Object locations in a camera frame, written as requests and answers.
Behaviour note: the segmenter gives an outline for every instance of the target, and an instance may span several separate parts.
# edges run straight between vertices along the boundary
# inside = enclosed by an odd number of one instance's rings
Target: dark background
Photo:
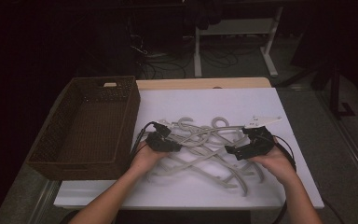
[[[139,54],[130,48],[127,12],[68,12],[62,8],[72,5],[65,3],[0,1],[0,205],[50,107],[72,77],[141,72]],[[76,6],[87,3],[76,1]],[[137,13],[131,14],[131,29],[144,35],[146,44],[167,48],[187,35],[182,9]],[[228,15],[238,16],[233,11]],[[287,7],[280,32],[304,33],[293,63],[307,68],[322,58],[334,59],[358,88],[358,1]]]

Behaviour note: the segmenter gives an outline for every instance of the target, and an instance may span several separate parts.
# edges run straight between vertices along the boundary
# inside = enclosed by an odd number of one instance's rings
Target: wicker basket
[[[128,166],[140,101],[135,77],[72,79],[27,164],[50,180],[119,178]]]

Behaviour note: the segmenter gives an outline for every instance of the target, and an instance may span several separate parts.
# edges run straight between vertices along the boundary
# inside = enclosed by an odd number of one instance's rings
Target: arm
[[[283,184],[292,223],[322,223],[301,179],[279,149],[274,147],[266,156],[253,157],[250,161],[262,164]]]
[[[153,151],[145,142],[142,142],[138,148],[142,150],[133,159],[130,169],[111,187],[77,213],[70,221],[71,224],[111,223],[136,182],[147,171],[151,170],[161,158],[168,155],[167,153]]]

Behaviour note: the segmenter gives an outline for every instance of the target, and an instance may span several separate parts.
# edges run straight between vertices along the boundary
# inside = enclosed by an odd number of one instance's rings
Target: gray carpet floor
[[[233,39],[225,38],[217,44],[215,40],[211,43],[208,43],[211,40],[205,40],[204,46],[201,48],[202,53],[213,60],[208,62],[205,59],[202,60],[203,77],[267,77],[271,84],[276,84],[301,71],[301,68],[290,65],[298,38],[276,38],[271,50],[271,57],[279,72],[279,76],[276,78],[269,77],[258,50],[263,39],[260,37],[247,38],[245,40],[234,39],[240,42],[240,48],[231,45],[236,43]],[[152,66],[146,66],[143,78],[152,76],[156,78],[183,78],[184,76],[192,78],[194,65],[189,60],[191,55],[191,51],[188,51],[176,58],[175,63],[181,66],[151,63],[156,66],[154,69],[157,72],[153,71]],[[153,59],[154,61],[150,60],[149,62],[166,62],[171,59],[170,55],[167,57],[163,61]],[[312,76],[305,77],[289,88],[278,89],[278,93],[321,195],[339,212],[345,223],[358,223],[358,165],[354,162],[351,149],[347,144],[347,136],[343,135],[339,129],[343,126],[358,147],[358,92],[347,79],[341,79],[340,100],[349,103],[356,116],[338,121],[326,109],[328,87],[324,91],[312,91],[310,89],[311,79]],[[34,223],[33,221],[44,224],[60,223],[61,219],[70,211],[52,205],[55,190],[51,192],[47,206],[39,210],[40,219],[30,219],[35,217],[32,212],[45,183],[44,177],[24,165],[2,205],[0,223]],[[253,211],[252,223],[270,223],[278,213],[278,210]],[[328,206],[318,210],[318,213],[324,223],[339,223]],[[282,223],[288,223],[287,216]]]

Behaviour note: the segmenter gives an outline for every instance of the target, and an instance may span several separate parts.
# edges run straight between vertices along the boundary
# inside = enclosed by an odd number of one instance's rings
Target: white table
[[[194,82],[197,85],[197,83],[208,83],[210,81],[210,79],[206,79],[204,82],[202,80],[205,79],[190,79],[185,82]],[[218,78],[214,79],[210,86],[224,86],[225,81],[237,84],[241,82],[248,83],[246,80],[251,79]],[[142,91],[147,89],[143,85],[142,81],[139,82],[141,105],[135,126],[135,136],[147,122],[159,119],[166,119],[171,122],[177,121],[181,117],[191,117],[194,120],[193,123],[200,126],[210,125],[214,117],[225,117],[230,122],[230,125],[243,125],[253,115],[282,117],[282,121],[270,124],[267,128],[290,144],[295,154],[298,175],[302,179],[313,205],[316,208],[324,207],[275,89]],[[246,162],[236,161],[233,155],[228,155],[227,153],[221,153],[220,155],[230,163],[239,166]],[[178,156],[191,160],[183,148]],[[199,166],[216,175],[227,175],[224,169],[214,164],[200,163]],[[266,176],[266,180],[263,183],[259,183],[257,176],[244,178],[249,188],[247,196],[243,196],[241,188],[225,189],[211,179],[191,170],[185,170],[170,176],[151,175],[149,180],[144,178],[137,184],[131,196],[123,203],[123,208],[254,210],[282,206],[284,192],[281,184],[268,171],[265,170],[263,173]],[[54,204],[64,208],[83,207],[113,182],[113,180],[62,181]]]

